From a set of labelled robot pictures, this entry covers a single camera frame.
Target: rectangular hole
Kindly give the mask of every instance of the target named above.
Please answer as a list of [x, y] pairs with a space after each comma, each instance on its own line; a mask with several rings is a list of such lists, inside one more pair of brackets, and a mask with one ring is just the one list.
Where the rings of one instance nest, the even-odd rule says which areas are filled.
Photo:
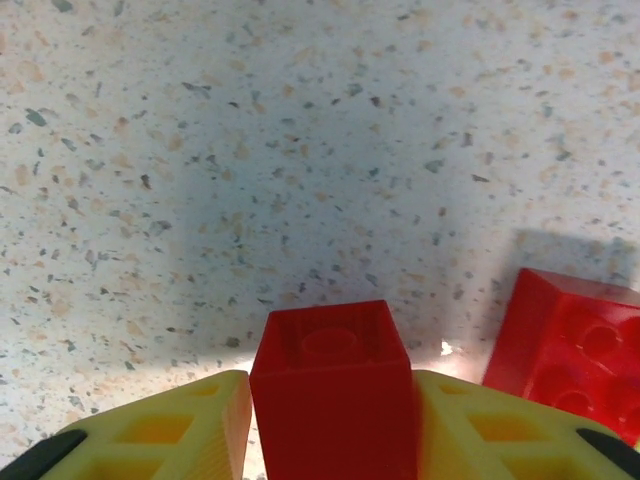
[[467, 417], [486, 442], [533, 442], [547, 437], [528, 420], [516, 415], [471, 414]]
[[161, 460], [97, 460], [75, 480], [151, 480], [161, 465]]
[[502, 461], [515, 480], [596, 480], [597, 475], [565, 457], [516, 457]]
[[193, 415], [147, 415], [136, 419], [116, 437], [117, 443], [178, 443], [193, 422]]

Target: speckled countertop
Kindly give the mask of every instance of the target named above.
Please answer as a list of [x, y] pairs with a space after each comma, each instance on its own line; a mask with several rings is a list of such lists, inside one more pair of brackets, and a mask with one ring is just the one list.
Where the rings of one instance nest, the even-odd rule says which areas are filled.
[[250, 368], [273, 309], [384, 297], [416, 365], [478, 380], [519, 266], [638, 286], [637, 0], [0, 0], [0, 22], [0, 465]]

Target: red lego brick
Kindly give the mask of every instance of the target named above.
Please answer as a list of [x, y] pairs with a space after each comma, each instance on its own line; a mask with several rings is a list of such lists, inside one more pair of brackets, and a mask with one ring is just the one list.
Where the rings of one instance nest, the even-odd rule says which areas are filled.
[[269, 480], [415, 480], [411, 366], [384, 301], [271, 313], [250, 384]]
[[520, 271], [483, 385], [640, 439], [640, 294]]

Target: yellow 3d-printed part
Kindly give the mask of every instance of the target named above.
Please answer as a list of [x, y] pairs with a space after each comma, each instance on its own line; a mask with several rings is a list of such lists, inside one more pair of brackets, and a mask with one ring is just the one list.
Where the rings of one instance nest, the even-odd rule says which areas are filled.
[[240, 480], [251, 397], [228, 371], [80, 420], [88, 437], [42, 480]]
[[629, 480], [581, 438], [582, 417], [496, 390], [415, 371], [421, 394], [419, 480]]

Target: lego stud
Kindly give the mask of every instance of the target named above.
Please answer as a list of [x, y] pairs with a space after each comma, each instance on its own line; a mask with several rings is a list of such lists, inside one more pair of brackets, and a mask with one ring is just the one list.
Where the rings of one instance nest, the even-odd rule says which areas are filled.
[[567, 321], [567, 339], [594, 361], [616, 350], [622, 339], [618, 330], [595, 315], [574, 315]]
[[581, 416], [593, 410], [587, 393], [564, 368], [548, 368], [538, 379], [536, 394], [541, 403]]
[[302, 339], [302, 358], [307, 364], [320, 366], [353, 363], [361, 357], [360, 342], [347, 328], [323, 328]]
[[620, 425], [634, 441], [640, 436], [640, 385], [630, 379], [621, 379], [609, 393], [611, 410]]

